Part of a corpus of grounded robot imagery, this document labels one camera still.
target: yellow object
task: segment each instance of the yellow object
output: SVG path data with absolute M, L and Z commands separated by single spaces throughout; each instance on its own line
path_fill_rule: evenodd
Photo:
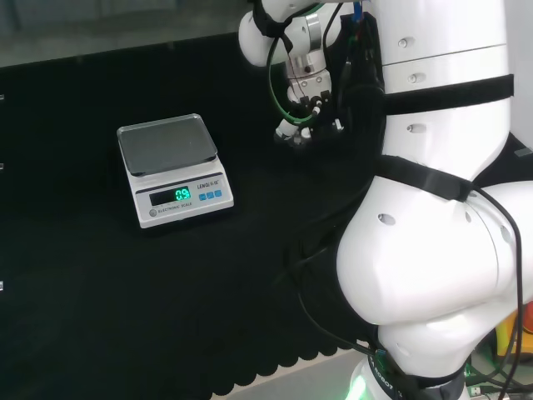
M 496 357 L 498 360 L 506 355 L 509 341 L 511 340 L 511 333 L 513 332 L 513 325 L 515 324 L 516 312 L 507 317 L 500 325 L 496 327 Z M 516 345 L 513 346 L 512 354 L 516 351 Z M 521 359 L 533 358 L 533 334 L 524 331 L 522 335 L 522 352 Z

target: green cable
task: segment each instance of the green cable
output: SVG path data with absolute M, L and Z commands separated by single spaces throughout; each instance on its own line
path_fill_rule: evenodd
M 308 12 L 306 12 L 305 14 L 303 15 L 310 15 L 310 14 L 314 14 L 316 13 L 318 10 L 320 10 L 322 8 L 324 4 L 317 4 L 314 8 L 312 8 L 311 10 L 309 10 Z
M 315 117 L 315 114 L 311 114 L 305 118 L 293 117 L 287 111 L 285 111 L 283 107 L 281 106 L 281 104 L 277 101 L 276 94 L 274 93 L 274 88 L 272 87 L 271 64 L 272 64 L 272 57 L 274 56 L 274 50 L 276 49 L 278 42 L 279 42 L 279 38 L 275 38 L 274 41 L 272 42 L 270 51 L 268 52 L 268 58 L 266 60 L 266 65 L 268 66 L 268 87 L 270 89 L 269 92 L 270 92 L 272 101 L 276 105 L 277 109 L 279 110 L 283 118 L 285 118 L 285 120 L 292 125 L 300 126 L 302 124 L 310 122 Z

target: green light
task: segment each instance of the green light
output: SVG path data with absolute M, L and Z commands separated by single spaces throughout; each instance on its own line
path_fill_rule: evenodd
M 189 192 L 189 188 L 187 186 L 179 187 L 178 189 L 176 189 L 176 191 L 174 192 L 174 195 L 176 196 L 177 201 L 191 198 L 191 192 Z
M 356 380 L 353 381 L 353 384 L 350 387 L 350 392 L 346 396 L 346 400 L 360 400 L 363 398 L 366 390 L 366 383 L 363 377 L 356 377 Z

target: black strap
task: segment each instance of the black strap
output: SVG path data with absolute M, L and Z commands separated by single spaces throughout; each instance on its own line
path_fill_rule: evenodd
M 386 115 L 425 113 L 497 102 L 515 94 L 515 76 L 492 77 L 480 81 L 386 95 Z
M 473 183 L 466 179 L 401 157 L 380 156 L 377 160 L 376 175 L 419 188 L 445 200 L 458 202 L 466 201 L 473 189 Z
M 285 45 L 286 52 L 291 52 L 293 45 L 291 39 L 285 34 L 285 29 L 291 25 L 292 17 L 289 17 L 284 22 L 274 21 L 265 11 L 262 0 L 256 0 L 254 2 L 252 15 L 261 35 L 268 38 L 280 38 Z
M 401 368 L 398 367 L 388 352 L 386 352 L 385 356 L 369 356 L 368 362 L 370 364 L 371 372 L 381 389 L 383 389 L 390 398 L 398 398 L 402 400 L 435 400 L 436 397 L 432 396 L 432 393 L 425 391 L 425 389 L 437 386 L 445 388 L 447 383 L 457 379 L 457 377 L 462 375 L 465 370 L 465 366 L 463 365 L 459 370 L 446 377 L 418 377 L 416 375 L 406 375 L 402 372 Z M 464 383 L 461 384 L 458 393 L 443 391 L 440 398 L 443 400 L 447 398 L 453 398 L 453 400 L 456 400 L 461 395 L 463 387 Z

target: green digital display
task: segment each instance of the green digital display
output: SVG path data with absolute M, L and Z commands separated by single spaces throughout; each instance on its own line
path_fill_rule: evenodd
M 189 187 L 179 187 L 178 189 L 175 189 L 174 195 L 176 196 L 176 200 L 187 200 L 188 198 L 191 198 L 191 192 L 189 192 Z
M 188 186 L 182 186 L 165 192 L 153 193 L 150 195 L 150 202 L 155 207 L 166 203 L 181 202 L 188 198 L 191 198 L 191 191 Z

